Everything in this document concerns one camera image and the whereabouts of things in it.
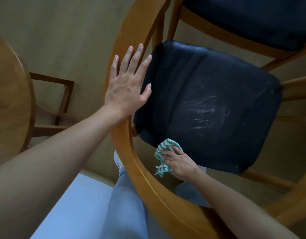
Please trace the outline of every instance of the black seat cushion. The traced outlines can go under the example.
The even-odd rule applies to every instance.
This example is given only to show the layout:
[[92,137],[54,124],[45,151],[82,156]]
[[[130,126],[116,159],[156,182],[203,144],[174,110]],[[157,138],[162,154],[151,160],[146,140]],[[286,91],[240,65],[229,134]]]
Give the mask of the black seat cushion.
[[143,82],[152,94],[134,117],[140,138],[170,138],[198,165],[241,173],[258,157],[281,102],[279,80],[236,57],[165,41]]
[[238,36],[297,51],[306,42],[306,0],[184,0],[183,5]]

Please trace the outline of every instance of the forearm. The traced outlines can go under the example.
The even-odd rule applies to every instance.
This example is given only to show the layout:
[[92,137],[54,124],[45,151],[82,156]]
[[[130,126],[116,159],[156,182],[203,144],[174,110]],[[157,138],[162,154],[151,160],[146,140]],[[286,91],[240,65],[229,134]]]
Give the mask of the forearm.
[[239,239],[298,238],[249,199],[202,171],[192,183]]
[[110,107],[0,166],[0,238],[28,238],[123,116]]

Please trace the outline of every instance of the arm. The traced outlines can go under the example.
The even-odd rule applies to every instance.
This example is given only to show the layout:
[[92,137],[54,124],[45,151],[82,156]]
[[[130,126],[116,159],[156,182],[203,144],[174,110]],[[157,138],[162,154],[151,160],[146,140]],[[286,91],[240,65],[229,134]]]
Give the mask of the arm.
[[118,76],[115,56],[99,111],[0,166],[0,238],[29,238],[111,129],[145,104],[151,87],[140,90],[151,56],[135,73],[142,51],[140,44],[130,61],[129,48]]
[[183,151],[173,148],[178,154],[163,151],[165,164],[175,177],[196,186],[237,238],[298,238],[252,201],[204,173]]

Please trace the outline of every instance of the cleaning cloth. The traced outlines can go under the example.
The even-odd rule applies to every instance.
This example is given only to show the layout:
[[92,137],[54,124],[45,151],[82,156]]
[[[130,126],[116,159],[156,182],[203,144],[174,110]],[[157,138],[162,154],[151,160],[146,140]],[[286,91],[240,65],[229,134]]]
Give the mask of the cleaning cloth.
[[157,147],[157,149],[156,149],[156,151],[155,151],[155,154],[154,154],[154,156],[159,160],[159,161],[161,161],[161,165],[160,166],[156,166],[156,168],[157,168],[157,171],[156,171],[156,173],[155,173],[155,175],[159,175],[159,176],[161,176],[161,177],[163,177],[163,173],[165,173],[165,172],[172,172],[172,169],[169,167],[169,166],[167,166],[166,164],[164,164],[164,158],[162,157],[162,150],[169,150],[169,151],[172,151],[172,152],[174,152],[174,153],[176,153],[177,154],[177,152],[171,147],[171,146],[176,146],[176,147],[178,147],[180,150],[182,150],[183,151],[183,149],[181,148],[181,146],[177,143],[177,142],[175,142],[175,141],[173,141],[173,140],[171,140],[171,139],[166,139],[166,140],[164,140],[158,147]]

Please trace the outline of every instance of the hand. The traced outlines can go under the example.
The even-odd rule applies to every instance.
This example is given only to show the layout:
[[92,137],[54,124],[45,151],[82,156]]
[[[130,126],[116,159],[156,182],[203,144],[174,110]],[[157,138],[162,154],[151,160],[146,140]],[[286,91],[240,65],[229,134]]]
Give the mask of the hand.
[[200,170],[196,163],[178,147],[172,146],[172,148],[178,153],[174,153],[168,150],[162,150],[165,155],[162,157],[165,159],[164,163],[168,165],[173,172],[171,172],[176,178],[183,181],[191,181],[195,174]]
[[122,112],[123,117],[134,114],[146,103],[152,92],[151,84],[148,84],[141,95],[141,86],[152,56],[149,55],[136,71],[143,52],[143,44],[139,45],[131,59],[132,51],[133,47],[130,46],[121,62],[119,75],[117,75],[119,57],[115,56],[111,66],[109,88],[104,100],[105,105],[110,105]]

